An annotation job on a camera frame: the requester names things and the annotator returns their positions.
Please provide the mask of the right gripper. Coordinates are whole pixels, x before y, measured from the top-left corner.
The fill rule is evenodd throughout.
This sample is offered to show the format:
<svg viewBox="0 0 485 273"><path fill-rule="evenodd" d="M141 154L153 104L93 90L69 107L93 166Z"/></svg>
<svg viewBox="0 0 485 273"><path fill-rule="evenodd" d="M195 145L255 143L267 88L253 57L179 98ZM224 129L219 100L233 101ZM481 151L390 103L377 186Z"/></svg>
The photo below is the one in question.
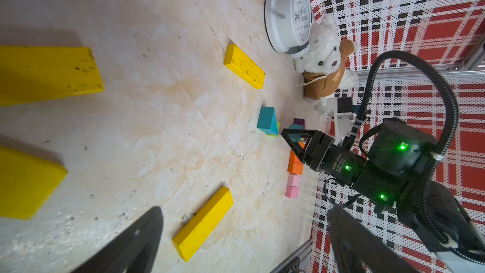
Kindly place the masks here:
<svg viewBox="0 0 485 273"><path fill-rule="evenodd" d="M357 155L318 130L284 128L281 133L302 164L331 175L375 204L376 212L409 205L421 180L434 136L392 118L366 132L370 150ZM305 148L299 140L309 141Z"/></svg>

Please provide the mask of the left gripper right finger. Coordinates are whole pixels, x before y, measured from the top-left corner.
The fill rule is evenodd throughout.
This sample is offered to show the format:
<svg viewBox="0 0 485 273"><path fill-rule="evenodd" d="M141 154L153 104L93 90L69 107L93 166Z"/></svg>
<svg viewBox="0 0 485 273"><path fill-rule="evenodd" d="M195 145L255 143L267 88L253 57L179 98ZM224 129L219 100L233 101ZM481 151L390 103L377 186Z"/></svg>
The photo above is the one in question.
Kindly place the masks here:
<svg viewBox="0 0 485 273"><path fill-rule="evenodd" d="M339 272L416 272L341 206L327 212L328 232Z"/></svg>

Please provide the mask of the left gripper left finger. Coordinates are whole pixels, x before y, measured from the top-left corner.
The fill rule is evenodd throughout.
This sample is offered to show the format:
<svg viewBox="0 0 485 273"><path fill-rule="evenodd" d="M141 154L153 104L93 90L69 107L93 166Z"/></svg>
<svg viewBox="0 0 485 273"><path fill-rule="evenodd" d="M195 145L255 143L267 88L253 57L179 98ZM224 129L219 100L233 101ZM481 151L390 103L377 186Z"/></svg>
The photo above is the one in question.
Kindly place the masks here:
<svg viewBox="0 0 485 273"><path fill-rule="evenodd" d="M151 272L162 236L164 218L152 207L75 272Z"/></svg>

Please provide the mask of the orange trapezoid block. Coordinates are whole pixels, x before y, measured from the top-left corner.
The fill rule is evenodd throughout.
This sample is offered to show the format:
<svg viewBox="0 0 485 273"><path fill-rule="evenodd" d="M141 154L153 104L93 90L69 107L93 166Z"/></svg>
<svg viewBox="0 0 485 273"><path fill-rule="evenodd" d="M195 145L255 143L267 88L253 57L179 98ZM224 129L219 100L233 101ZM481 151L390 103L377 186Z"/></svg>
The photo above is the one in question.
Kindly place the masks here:
<svg viewBox="0 0 485 273"><path fill-rule="evenodd" d="M299 145L302 148L305 148L305 143L303 141L300 141ZM295 152L293 150L290 152L289 160L292 161L292 162L295 162L297 164L302 165L301 161L298 159L297 155L295 154Z"/></svg>

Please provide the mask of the purple triangle block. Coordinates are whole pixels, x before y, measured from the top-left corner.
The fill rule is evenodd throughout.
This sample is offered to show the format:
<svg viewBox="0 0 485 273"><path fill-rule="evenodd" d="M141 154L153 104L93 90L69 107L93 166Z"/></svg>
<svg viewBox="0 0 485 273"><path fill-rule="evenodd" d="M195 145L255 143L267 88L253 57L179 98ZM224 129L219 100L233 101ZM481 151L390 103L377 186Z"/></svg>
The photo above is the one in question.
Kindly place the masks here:
<svg viewBox="0 0 485 273"><path fill-rule="evenodd" d="M306 122L303 118L294 118L294 121L293 123L295 125L300 125L302 126L302 129L305 130L306 129Z"/></svg>

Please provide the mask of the pink block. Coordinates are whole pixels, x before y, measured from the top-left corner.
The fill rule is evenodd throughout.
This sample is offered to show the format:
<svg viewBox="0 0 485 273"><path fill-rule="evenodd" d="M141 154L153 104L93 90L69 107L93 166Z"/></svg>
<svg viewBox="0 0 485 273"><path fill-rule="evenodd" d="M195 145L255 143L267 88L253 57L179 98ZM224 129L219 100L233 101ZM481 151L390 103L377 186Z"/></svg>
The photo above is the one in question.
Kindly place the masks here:
<svg viewBox="0 0 485 273"><path fill-rule="evenodd" d="M293 187L290 185L286 186L285 196L287 198L297 198L299 194L299 187Z"/></svg>
<svg viewBox="0 0 485 273"><path fill-rule="evenodd" d="M301 175L289 173L287 185L290 187L298 187L301 184Z"/></svg>

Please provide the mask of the orange rectangular block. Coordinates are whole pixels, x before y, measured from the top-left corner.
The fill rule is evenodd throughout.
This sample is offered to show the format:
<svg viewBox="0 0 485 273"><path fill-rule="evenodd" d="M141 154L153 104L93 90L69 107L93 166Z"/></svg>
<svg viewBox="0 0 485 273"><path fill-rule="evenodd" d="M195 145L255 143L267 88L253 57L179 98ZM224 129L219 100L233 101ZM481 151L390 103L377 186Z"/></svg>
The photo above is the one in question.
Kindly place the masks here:
<svg viewBox="0 0 485 273"><path fill-rule="evenodd" d="M297 163L295 161L289 161L287 171L290 174L295 174L301 176L303 174L304 166L301 163Z"/></svg>

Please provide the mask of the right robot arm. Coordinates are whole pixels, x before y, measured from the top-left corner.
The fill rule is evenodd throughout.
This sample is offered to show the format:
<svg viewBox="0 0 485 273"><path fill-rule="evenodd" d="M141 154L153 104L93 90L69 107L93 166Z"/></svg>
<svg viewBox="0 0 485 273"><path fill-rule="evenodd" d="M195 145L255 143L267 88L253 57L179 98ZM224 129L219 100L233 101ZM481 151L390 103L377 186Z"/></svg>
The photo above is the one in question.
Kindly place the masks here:
<svg viewBox="0 0 485 273"><path fill-rule="evenodd" d="M365 122L377 71L398 59L421 71L439 92L445 122L439 138L391 118L358 136ZM317 173L328 174L358 197L366 197L381 213L397 210L400 223L452 272L484 271L484 235L453 193L433 175L444 158L459 122L458 102L447 81L425 60L404 51L388 51L375 59L359 112L338 143L318 130L285 128L282 137L296 157Z"/></svg>

